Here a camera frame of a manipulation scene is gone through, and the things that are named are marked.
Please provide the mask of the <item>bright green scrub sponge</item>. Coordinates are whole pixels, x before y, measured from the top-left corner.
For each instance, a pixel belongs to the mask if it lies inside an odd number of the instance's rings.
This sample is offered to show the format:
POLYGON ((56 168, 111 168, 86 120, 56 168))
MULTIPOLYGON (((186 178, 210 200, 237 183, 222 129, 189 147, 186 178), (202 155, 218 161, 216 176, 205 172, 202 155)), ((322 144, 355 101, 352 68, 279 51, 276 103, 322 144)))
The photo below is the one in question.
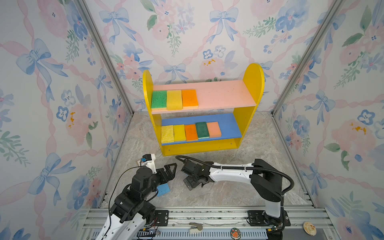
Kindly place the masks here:
POLYGON ((153 110, 166 110, 167 109, 167 91, 154 91, 152 94, 153 110))

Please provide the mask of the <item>yellow scrub sponge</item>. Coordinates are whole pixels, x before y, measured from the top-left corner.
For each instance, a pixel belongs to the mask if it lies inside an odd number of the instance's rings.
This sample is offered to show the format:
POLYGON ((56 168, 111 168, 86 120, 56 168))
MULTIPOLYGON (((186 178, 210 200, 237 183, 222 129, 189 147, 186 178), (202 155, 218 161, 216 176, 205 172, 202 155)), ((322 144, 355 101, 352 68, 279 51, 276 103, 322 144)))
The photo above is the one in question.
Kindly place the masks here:
POLYGON ((185 142, 186 140, 185 125, 174 125, 174 141, 185 142))

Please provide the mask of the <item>dark green scrub sponge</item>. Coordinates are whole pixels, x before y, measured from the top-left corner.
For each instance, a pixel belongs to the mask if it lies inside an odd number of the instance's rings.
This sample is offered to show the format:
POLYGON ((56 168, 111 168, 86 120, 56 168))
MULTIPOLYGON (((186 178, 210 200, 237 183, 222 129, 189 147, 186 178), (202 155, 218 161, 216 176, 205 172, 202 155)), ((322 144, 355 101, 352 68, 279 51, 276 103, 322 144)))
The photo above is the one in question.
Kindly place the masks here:
POLYGON ((208 125, 206 122, 198 122, 195 124, 198 139, 208 139, 210 137, 208 125))

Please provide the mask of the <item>porous yellow sponge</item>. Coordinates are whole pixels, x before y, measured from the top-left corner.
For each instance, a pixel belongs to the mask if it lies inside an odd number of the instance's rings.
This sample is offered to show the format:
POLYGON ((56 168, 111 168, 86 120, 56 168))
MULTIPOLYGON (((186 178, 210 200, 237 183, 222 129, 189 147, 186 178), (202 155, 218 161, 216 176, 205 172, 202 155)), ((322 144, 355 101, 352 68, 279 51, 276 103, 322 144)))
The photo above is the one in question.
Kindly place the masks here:
POLYGON ((168 143, 174 143, 175 142, 175 136, 174 136, 174 126, 162 126, 161 127, 161 144, 168 144, 168 143))

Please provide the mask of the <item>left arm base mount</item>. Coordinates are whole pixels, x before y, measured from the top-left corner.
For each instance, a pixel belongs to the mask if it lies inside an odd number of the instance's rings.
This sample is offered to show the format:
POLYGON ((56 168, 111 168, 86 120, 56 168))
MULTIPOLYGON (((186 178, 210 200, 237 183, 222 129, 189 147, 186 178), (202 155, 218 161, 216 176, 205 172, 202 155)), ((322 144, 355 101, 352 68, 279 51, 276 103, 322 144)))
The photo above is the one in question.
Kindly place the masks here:
POLYGON ((146 227, 166 227, 169 222, 169 210, 153 210, 146 217, 146 227))

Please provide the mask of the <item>orange scrub sponge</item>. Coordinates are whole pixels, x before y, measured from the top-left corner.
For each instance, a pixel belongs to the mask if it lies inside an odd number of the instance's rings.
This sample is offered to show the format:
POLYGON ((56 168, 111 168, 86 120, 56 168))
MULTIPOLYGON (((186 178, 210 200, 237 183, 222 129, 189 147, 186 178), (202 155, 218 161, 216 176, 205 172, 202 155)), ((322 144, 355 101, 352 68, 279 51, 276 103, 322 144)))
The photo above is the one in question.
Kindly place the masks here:
POLYGON ((185 133, 186 133, 186 141, 187 142, 194 142, 197 141, 198 133, 197 128, 195 124, 192 125, 185 125, 185 133))

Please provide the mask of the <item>pale yellow sponge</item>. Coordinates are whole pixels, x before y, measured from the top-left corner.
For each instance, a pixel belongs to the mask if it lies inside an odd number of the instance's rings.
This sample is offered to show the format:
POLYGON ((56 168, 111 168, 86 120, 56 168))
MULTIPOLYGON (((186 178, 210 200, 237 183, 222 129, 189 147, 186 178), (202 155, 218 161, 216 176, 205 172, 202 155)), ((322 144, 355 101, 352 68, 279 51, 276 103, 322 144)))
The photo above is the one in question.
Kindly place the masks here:
POLYGON ((196 90, 182 90, 183 109, 197 109, 199 102, 196 90))

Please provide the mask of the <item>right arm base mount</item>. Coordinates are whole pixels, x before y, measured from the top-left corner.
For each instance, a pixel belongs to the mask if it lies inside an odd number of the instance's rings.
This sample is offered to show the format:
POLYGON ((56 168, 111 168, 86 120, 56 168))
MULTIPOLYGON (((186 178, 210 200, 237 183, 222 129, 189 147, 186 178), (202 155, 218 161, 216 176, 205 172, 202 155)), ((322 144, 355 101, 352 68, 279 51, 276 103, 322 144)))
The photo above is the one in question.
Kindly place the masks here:
POLYGON ((285 227, 290 227, 291 222, 287 212, 281 208, 280 217, 271 217, 267 215, 266 211, 250 210, 247 211, 247 223, 251 227, 266 227, 268 233, 282 232, 285 227))

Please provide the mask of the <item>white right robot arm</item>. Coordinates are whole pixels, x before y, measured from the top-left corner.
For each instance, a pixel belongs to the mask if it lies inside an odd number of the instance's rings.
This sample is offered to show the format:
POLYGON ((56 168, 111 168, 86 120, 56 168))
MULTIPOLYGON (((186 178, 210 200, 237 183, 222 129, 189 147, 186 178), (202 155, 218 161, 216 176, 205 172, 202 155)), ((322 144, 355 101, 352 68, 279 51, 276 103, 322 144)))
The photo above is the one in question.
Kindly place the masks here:
POLYGON ((255 159, 251 164, 223 165, 214 162, 204 162, 188 156, 176 156, 184 165, 182 172, 188 175, 185 184, 192 190, 198 185, 215 182, 237 182, 253 186, 256 192, 265 200, 265 215, 278 219, 282 215, 283 177, 280 171, 266 163, 255 159))

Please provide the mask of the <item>light blue sponge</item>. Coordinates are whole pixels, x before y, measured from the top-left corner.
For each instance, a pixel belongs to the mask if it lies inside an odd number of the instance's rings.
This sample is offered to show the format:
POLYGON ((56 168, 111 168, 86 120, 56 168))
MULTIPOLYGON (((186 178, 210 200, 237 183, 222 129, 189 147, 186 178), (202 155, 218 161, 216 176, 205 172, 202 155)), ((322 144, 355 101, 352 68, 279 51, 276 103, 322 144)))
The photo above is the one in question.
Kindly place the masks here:
POLYGON ((168 184, 162 184, 157 187, 158 190, 158 197, 163 196, 171 191, 168 184))

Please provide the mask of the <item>pink orange sponge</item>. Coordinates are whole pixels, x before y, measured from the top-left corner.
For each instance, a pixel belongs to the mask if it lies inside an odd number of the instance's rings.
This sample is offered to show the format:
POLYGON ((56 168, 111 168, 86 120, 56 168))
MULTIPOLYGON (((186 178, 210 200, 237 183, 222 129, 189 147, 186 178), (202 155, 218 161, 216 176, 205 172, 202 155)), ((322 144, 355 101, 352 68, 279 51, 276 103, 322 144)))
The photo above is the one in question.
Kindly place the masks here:
POLYGON ((210 138, 220 138, 222 136, 222 132, 218 122, 207 123, 207 128, 209 131, 210 138))

